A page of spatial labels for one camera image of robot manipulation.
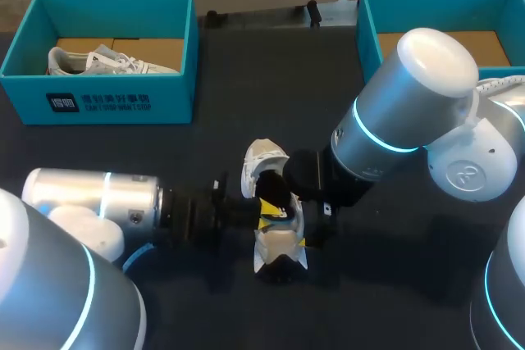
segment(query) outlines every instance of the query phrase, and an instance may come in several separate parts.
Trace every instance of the shoelace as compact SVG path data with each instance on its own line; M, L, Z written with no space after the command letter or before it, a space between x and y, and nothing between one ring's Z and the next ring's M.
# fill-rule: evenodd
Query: shoelace
M137 61L134 57L128 57L124 53L120 53L116 61L121 64L119 68L124 70L126 74L145 73L148 69L144 61Z

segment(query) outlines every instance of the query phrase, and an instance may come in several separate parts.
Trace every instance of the cable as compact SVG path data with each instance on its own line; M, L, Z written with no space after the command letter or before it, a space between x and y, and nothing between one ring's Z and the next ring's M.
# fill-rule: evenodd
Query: cable
M525 84L525 75L511 75L504 78L487 78L480 80L477 86L477 91L482 96L492 96L504 89L517 84Z

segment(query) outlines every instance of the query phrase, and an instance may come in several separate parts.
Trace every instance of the screw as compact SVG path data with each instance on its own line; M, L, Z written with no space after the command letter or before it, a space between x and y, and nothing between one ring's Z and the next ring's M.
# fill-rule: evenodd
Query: screw
M134 225L137 225L138 223L142 221L142 215L139 213L132 213L130 215L130 220L131 220L131 223L133 223Z

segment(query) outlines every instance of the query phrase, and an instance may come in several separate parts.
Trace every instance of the cardboard insert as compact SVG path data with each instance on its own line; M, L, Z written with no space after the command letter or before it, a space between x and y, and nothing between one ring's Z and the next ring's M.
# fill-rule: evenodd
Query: cardboard insert
M510 62L494 31L445 32L458 40L471 54L478 67L509 67ZM379 45L386 58L404 33L379 33Z

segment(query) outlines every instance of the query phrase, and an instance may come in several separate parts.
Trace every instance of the glowing blue light strip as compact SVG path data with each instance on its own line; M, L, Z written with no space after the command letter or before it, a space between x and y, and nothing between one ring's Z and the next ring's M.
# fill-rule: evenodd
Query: glowing blue light strip
M91 257L91 253L89 253L89 250L86 246L81 245L82 248L84 248L85 255L88 257L88 263L89 263L89 285L88 285L88 295L85 298L85 304L84 308L82 309L82 312L80 313L79 320L75 324L75 328L71 331L69 338L67 338L67 341L62 345L60 350L69 350L73 342L75 342L75 339L79 336L80 330L82 330L82 326L85 323L85 319L88 318L89 309L91 309L91 302L93 301L93 295L95 291L95 265L93 263L93 258Z
M131 256L128 257L124 265L122 266L122 271L126 272L130 269L131 264L133 264L140 256L145 254L148 250L155 249L152 243L146 243L138 248Z
M408 152L413 152L413 151L416 151L418 150L417 148L409 148L409 149L403 149L403 148L396 148L396 147L392 147L391 145L389 145L388 143L384 143L383 141L381 141L378 137L376 137L374 134L372 134L366 127L365 125L363 124L363 122L361 121L361 118L359 118L359 115L358 115L358 109L357 109L357 104L358 104L358 99L356 98L355 101L354 101L354 105L352 106L352 113L354 114L354 118L355 120L358 122L358 125L359 127L361 128L362 131L364 131L364 133L376 144L388 149L388 150L391 150L391 151L394 151L394 152L400 152L400 153L408 153Z
M492 306L491 297L489 296L489 288L488 288L488 285L487 285L487 276L488 276L488 271L489 271L489 264L491 263L491 258L492 258L492 254L489 257L489 261L486 263L486 268L485 268L485 295L486 295L486 301L489 304L489 308L491 309L491 312L492 312L492 315L494 316L495 322L498 323L498 325L500 326L500 328L503 331L503 333L507 336L507 338L509 338L510 342L512 342L513 345L516 346L516 348L518 348L519 350L524 350L519 345L519 343L516 342L516 340L509 334L509 332L505 329L503 324L501 324L500 318L496 315L494 307Z
M107 172L104 176L104 186L102 189L102 197L100 198L100 209L98 210L98 217L101 219L103 219L106 215L107 192L109 190L109 179L111 178L111 176L111 172Z
M523 123L521 116L518 115L518 113L513 108L509 107L506 104L503 104L502 102L493 102L493 103L497 104L500 107L503 107L505 110L509 111L512 115L516 116L516 118L518 118L519 120L519 123L522 124L523 130L525 130L525 123Z

